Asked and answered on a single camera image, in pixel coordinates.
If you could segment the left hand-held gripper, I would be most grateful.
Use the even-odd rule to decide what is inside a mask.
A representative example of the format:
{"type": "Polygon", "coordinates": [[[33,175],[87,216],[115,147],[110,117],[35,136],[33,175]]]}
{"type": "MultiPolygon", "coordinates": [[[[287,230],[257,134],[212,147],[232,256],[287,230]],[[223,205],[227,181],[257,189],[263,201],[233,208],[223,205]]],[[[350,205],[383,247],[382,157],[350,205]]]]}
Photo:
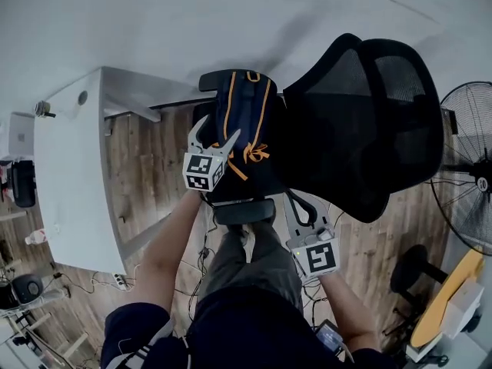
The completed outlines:
{"type": "Polygon", "coordinates": [[[201,118],[188,133],[188,151],[184,154],[182,174],[185,186],[191,190],[212,192],[225,173],[229,154],[238,140],[241,129],[218,147],[203,148],[199,140],[204,125],[210,115],[201,118]]]}

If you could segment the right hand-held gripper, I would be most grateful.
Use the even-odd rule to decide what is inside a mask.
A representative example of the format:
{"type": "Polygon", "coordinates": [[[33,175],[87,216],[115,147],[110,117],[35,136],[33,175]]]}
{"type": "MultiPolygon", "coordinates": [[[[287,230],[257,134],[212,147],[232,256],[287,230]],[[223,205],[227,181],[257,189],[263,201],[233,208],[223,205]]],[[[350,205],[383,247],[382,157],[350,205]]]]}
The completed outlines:
{"type": "Polygon", "coordinates": [[[289,189],[284,213],[290,239],[287,246],[301,279],[315,279],[340,267],[339,240],[330,228],[327,208],[312,194],[289,189]]]}

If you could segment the navy backpack with orange trim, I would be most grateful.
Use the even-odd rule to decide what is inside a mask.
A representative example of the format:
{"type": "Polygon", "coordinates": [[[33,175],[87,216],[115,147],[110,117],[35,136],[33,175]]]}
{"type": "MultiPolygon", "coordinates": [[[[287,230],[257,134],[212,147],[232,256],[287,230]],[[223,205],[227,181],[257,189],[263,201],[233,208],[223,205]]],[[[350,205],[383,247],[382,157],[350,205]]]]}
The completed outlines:
{"type": "Polygon", "coordinates": [[[277,97],[277,85],[256,71],[228,70],[218,76],[215,126],[217,148],[236,132],[241,133],[228,155],[228,167],[242,180],[248,176],[241,165],[259,163],[270,157],[264,136],[277,97]]]}

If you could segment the person's right forearm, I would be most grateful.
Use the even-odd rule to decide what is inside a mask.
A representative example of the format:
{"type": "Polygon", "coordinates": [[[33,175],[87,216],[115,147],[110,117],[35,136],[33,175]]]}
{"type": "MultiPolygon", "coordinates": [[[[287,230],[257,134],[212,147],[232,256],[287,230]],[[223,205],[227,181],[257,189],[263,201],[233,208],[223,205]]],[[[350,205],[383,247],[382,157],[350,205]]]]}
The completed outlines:
{"type": "Polygon", "coordinates": [[[360,349],[381,352],[372,313],[351,290],[340,273],[334,271],[318,279],[348,350],[351,353],[360,349]]]}

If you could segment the person's left forearm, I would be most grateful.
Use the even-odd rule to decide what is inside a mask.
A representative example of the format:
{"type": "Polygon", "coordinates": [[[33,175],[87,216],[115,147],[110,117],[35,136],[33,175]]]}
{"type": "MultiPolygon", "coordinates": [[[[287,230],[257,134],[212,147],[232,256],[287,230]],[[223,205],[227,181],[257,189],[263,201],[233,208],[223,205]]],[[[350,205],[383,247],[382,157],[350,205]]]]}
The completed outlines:
{"type": "Polygon", "coordinates": [[[155,304],[171,310],[179,264],[201,207],[198,191],[187,191],[146,247],[137,272],[131,303],[155,304]]]}

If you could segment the black mesh office chair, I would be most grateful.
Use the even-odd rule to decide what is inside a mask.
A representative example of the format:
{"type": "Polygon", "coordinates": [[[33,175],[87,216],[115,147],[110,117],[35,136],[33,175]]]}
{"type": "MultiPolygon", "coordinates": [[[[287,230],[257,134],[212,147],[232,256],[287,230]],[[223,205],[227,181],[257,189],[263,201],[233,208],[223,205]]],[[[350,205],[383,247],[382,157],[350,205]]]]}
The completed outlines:
{"type": "MultiPolygon", "coordinates": [[[[198,135],[203,148],[217,140],[218,76],[238,69],[200,78],[200,90],[214,93],[193,113],[192,127],[210,115],[198,135]]],[[[297,81],[277,87],[264,139],[270,157],[241,165],[246,181],[227,163],[218,185],[206,192],[210,202],[295,189],[370,223],[383,214],[393,193],[435,175],[444,129],[433,79],[411,46],[345,33],[297,81]]]]}

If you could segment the black screen device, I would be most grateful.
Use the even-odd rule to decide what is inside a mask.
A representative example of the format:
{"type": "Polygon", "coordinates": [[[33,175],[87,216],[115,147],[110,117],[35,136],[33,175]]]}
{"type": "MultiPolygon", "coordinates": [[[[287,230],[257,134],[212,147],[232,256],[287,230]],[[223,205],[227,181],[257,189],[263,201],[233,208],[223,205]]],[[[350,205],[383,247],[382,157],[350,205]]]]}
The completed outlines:
{"type": "Polygon", "coordinates": [[[338,356],[343,351],[343,338],[339,335],[337,326],[325,319],[314,329],[318,340],[324,345],[325,349],[338,356]]]}

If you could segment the person's navy shirt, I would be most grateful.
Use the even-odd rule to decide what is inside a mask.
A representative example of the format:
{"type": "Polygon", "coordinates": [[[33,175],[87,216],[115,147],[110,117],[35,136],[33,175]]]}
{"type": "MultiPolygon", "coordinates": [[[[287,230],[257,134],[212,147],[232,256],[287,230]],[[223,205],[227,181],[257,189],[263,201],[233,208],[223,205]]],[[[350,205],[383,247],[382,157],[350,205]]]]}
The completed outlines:
{"type": "Polygon", "coordinates": [[[207,296],[183,338],[173,336],[170,320],[156,304],[114,310],[106,319],[101,369],[396,369],[370,348],[341,361],[293,304],[260,288],[207,296]]]}

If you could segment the white table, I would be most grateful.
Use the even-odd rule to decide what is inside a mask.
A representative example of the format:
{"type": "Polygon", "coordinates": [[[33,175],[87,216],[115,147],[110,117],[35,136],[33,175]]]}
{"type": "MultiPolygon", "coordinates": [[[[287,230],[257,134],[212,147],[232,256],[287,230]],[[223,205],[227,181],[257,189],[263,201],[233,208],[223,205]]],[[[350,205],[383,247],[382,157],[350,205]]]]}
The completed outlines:
{"type": "Polygon", "coordinates": [[[125,241],[118,230],[105,141],[109,110],[159,122],[171,81],[100,67],[47,99],[55,118],[35,118],[38,203],[55,262],[127,274],[126,261],[158,232],[157,221],[125,241]]]}

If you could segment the white rectangular box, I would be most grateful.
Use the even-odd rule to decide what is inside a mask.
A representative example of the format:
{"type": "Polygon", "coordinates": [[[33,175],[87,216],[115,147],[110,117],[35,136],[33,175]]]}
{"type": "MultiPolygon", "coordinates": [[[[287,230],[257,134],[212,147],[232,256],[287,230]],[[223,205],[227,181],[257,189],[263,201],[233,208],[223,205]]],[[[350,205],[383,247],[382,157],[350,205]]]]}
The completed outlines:
{"type": "Polygon", "coordinates": [[[474,279],[468,278],[447,302],[440,331],[449,339],[459,333],[473,332],[480,323],[478,312],[484,287],[474,279]]]}

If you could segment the white low appliance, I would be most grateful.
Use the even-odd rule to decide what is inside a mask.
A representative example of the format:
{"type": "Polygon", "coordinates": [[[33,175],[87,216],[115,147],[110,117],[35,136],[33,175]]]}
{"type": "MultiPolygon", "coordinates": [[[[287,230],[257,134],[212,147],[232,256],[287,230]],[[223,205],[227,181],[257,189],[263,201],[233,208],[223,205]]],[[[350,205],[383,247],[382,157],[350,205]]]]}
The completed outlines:
{"type": "Polygon", "coordinates": [[[404,349],[405,354],[415,364],[435,364],[438,367],[443,367],[449,362],[449,357],[437,349],[442,337],[442,334],[438,334],[433,340],[421,347],[407,344],[404,349]]]}

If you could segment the tall white carton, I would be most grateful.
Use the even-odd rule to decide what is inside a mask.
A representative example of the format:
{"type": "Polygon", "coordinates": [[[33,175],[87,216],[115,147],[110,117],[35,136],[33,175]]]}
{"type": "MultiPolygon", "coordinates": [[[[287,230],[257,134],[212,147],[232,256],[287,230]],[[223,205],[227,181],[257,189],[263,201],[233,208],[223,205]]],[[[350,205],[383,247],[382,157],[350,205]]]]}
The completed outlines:
{"type": "Polygon", "coordinates": [[[12,112],[8,119],[8,154],[18,158],[34,156],[35,118],[12,112]]]}

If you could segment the clear plastic water bottle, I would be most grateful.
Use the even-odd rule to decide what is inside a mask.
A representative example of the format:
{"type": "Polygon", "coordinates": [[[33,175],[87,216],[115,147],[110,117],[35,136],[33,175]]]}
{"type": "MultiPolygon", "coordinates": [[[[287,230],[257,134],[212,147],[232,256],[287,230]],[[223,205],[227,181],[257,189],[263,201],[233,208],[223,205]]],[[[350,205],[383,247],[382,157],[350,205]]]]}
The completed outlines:
{"type": "Polygon", "coordinates": [[[42,244],[48,241],[48,237],[45,233],[45,229],[39,229],[33,231],[30,235],[25,238],[25,243],[27,245],[42,244]]]}

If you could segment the black round speaker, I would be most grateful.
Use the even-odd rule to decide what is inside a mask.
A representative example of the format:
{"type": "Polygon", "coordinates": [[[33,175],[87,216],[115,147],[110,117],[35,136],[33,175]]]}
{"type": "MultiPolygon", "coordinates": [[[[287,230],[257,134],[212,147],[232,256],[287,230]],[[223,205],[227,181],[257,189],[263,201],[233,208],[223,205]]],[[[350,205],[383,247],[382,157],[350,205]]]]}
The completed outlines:
{"type": "Polygon", "coordinates": [[[44,286],[37,274],[23,274],[12,280],[12,290],[19,304],[29,304],[42,295],[44,286]]]}

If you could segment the round yellow pedestal table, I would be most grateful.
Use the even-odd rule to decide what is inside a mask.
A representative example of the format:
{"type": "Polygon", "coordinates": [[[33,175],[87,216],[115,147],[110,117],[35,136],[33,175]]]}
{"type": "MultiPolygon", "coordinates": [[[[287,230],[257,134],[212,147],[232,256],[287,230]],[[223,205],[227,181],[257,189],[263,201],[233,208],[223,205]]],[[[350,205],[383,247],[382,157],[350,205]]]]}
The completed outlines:
{"type": "Polygon", "coordinates": [[[468,251],[449,274],[427,260],[427,249],[422,244],[412,246],[400,257],[390,286],[418,317],[410,338],[411,347],[423,347],[441,334],[453,339],[461,332],[484,292],[477,283],[483,267],[484,256],[475,250],[468,251]],[[410,293],[423,274],[440,284],[439,291],[426,304],[410,293]]]}

